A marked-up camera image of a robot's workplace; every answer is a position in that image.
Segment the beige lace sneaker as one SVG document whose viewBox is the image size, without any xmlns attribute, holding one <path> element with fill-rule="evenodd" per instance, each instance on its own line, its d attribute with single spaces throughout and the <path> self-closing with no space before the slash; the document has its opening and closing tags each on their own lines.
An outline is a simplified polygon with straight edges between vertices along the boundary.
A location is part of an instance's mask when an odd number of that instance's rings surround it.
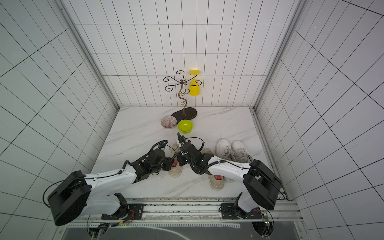
<svg viewBox="0 0 384 240">
<path fill-rule="evenodd" d="M 215 155 L 215 152 L 212 151 L 211 149 L 203 149 L 203 154 L 211 154 L 211 155 Z M 222 177 L 222 180 L 216 180 L 214 178 L 214 175 L 210 175 L 209 176 L 209 183 L 210 183 L 210 186 L 216 190 L 216 191 L 219 191 L 221 189 L 224 188 L 224 185 L 225 185 L 225 182 L 224 182 L 224 179 Z"/>
<path fill-rule="evenodd" d="M 172 150 L 175 152 L 174 155 L 176 155 L 176 157 L 174 158 L 178 160 L 178 157 L 177 155 L 181 152 L 180 150 L 180 146 L 178 144 L 178 142 L 175 142 L 174 145 L 172 146 Z M 178 162 L 178 165 L 176 167 L 171 167 L 171 169 L 169 170 L 169 175 L 172 177 L 172 178 L 177 178 L 179 177 L 180 175 L 182 174 L 182 167 L 179 165 L 179 162 Z"/>
</svg>

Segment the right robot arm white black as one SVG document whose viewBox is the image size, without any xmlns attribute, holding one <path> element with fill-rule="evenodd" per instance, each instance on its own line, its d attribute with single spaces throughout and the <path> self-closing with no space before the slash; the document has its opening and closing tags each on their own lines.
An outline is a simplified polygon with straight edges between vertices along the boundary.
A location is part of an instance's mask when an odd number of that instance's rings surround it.
<svg viewBox="0 0 384 240">
<path fill-rule="evenodd" d="M 201 152 L 181 134 L 178 134 L 177 143 L 181 150 L 178 156 L 180 166 L 189 164 L 194 173 L 209 175 L 213 189 L 222 188 L 217 177 L 244 184 L 247 192 L 238 195 L 233 206 L 225 212 L 227 216 L 261 218 L 261 208 L 268 211 L 275 208 L 281 195 L 282 181 L 263 162 L 254 160 L 242 142 L 230 144 L 226 139 L 220 139 L 215 153 L 209 149 Z"/>
</svg>

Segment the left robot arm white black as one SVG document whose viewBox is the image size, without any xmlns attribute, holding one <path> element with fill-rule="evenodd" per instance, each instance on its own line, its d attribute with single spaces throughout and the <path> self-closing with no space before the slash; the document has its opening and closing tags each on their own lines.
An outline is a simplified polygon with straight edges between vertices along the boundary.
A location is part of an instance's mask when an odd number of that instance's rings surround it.
<svg viewBox="0 0 384 240">
<path fill-rule="evenodd" d="M 121 219 L 128 213 L 128 203 L 114 189 L 146 180 L 150 175 L 168 171 L 174 163 L 166 157 L 168 141 L 155 143 L 148 153 L 138 160 L 126 160 L 120 169 L 100 174 L 71 173 L 50 187 L 50 194 L 43 193 L 43 202 L 51 210 L 56 226 L 66 225 L 82 215 L 102 214 Z"/>
</svg>

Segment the green plastic bowl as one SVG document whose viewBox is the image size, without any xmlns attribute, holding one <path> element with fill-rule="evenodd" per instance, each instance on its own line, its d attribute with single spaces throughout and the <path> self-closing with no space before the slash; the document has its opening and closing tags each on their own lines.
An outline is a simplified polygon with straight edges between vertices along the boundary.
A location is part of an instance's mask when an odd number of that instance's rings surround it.
<svg viewBox="0 0 384 240">
<path fill-rule="evenodd" d="M 190 120 L 181 120 L 178 123 L 178 130 L 183 134 L 188 134 L 193 129 L 194 125 Z"/>
</svg>

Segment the white sneaker left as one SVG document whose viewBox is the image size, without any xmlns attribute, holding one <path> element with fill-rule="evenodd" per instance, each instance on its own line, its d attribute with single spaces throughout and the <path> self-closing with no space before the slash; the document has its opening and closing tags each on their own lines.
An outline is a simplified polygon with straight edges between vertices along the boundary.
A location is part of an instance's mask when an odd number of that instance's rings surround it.
<svg viewBox="0 0 384 240">
<path fill-rule="evenodd" d="M 234 151 L 226 139 L 220 139 L 216 146 L 216 154 L 219 158 L 232 161 L 236 160 Z"/>
</svg>

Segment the white sneaker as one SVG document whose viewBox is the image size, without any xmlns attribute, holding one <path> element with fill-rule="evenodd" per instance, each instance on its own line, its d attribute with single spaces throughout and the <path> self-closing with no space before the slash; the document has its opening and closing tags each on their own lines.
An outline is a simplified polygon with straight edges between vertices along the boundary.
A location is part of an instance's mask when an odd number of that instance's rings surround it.
<svg viewBox="0 0 384 240">
<path fill-rule="evenodd" d="M 252 163 L 253 157 L 249 154 L 246 146 L 241 141 L 235 141 L 232 144 L 236 162 L 238 163 Z"/>
<path fill-rule="evenodd" d="M 220 139 L 216 146 L 216 154 L 219 158 L 232 161 L 236 160 L 234 151 L 226 139 Z"/>
</svg>

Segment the pink glass bowl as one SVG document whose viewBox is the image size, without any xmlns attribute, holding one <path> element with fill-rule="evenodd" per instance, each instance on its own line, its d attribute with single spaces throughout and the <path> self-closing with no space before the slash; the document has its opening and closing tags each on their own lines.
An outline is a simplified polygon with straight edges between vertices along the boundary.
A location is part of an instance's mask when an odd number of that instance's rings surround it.
<svg viewBox="0 0 384 240">
<path fill-rule="evenodd" d="M 173 116 L 165 116 L 161 120 L 161 125 L 165 129 L 172 129 L 177 125 L 177 119 Z"/>
</svg>

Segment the ornate metal cup stand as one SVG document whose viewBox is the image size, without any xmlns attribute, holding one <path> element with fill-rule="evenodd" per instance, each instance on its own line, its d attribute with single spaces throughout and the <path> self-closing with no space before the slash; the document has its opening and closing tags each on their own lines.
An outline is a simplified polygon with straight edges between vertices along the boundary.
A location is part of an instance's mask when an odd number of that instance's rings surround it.
<svg viewBox="0 0 384 240">
<path fill-rule="evenodd" d="M 197 110 L 193 107 L 187 107 L 188 100 L 186 98 L 186 95 L 189 94 L 189 83 L 191 82 L 191 79 L 186 79 L 186 72 L 184 70 L 178 70 L 176 71 L 176 75 L 183 74 L 182 78 L 180 80 L 176 80 L 174 77 L 166 76 L 163 78 L 163 81 L 168 83 L 170 80 L 174 80 L 175 83 L 172 85 L 167 85 L 165 87 L 166 92 L 172 92 L 175 87 L 180 87 L 178 91 L 178 98 L 181 100 L 182 109 L 179 111 L 176 111 L 172 114 L 173 117 L 177 119 L 177 124 L 181 120 L 192 120 L 197 116 Z"/>
</svg>

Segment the white sneaker right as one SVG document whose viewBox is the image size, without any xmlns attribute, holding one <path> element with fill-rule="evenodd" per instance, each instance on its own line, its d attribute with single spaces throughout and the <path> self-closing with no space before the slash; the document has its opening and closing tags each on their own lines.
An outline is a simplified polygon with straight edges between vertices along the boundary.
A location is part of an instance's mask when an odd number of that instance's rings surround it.
<svg viewBox="0 0 384 240">
<path fill-rule="evenodd" d="M 252 163 L 253 157 L 249 154 L 246 146 L 241 141 L 235 141 L 232 144 L 236 162 L 238 163 Z"/>
</svg>

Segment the yellow plastic goblet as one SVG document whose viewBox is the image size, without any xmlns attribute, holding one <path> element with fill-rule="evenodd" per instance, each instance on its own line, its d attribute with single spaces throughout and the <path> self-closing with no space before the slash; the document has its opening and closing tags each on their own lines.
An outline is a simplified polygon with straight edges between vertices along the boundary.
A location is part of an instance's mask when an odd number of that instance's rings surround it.
<svg viewBox="0 0 384 240">
<path fill-rule="evenodd" d="M 197 76 L 200 74 L 199 70 L 190 70 L 189 74 L 193 76 L 191 82 L 189 83 L 189 94 L 193 97 L 196 97 L 200 93 L 200 85 L 202 82 L 197 80 Z"/>
</svg>

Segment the aluminium mounting rail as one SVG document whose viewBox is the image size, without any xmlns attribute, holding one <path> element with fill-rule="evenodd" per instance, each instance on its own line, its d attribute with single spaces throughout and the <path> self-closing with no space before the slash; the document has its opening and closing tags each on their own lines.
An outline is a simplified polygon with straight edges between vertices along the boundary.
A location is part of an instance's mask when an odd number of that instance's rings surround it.
<svg viewBox="0 0 384 240">
<path fill-rule="evenodd" d="M 101 214 L 86 214 L 71 221 L 75 223 L 160 223 L 160 222 L 302 222 L 304 219 L 296 202 L 278 201 L 273 210 L 256 207 L 240 216 L 234 198 L 223 199 L 128 199 L 128 212 L 121 219 L 103 219 Z"/>
</svg>

